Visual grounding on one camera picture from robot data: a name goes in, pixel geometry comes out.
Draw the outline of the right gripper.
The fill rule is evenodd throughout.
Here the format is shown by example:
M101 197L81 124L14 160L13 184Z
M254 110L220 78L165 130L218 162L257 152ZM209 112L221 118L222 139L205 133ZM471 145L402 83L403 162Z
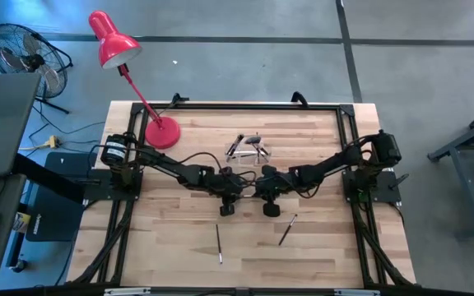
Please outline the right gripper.
M278 217L281 214L279 205L275 200L287 191L288 174L279 172L275 167L264 165L261 168L262 176L255 181L255 192L253 201L261 198L265 201L263 214L268 217Z

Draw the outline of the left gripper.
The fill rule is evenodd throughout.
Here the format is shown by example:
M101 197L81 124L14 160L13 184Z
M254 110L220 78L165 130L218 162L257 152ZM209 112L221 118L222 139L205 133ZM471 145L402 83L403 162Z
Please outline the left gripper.
M219 173L208 177L208 193L221 199L220 216L229 216L235 213L235 203L241 198L244 182L232 168L225 167ZM243 193L243 200L252 200L252 193Z

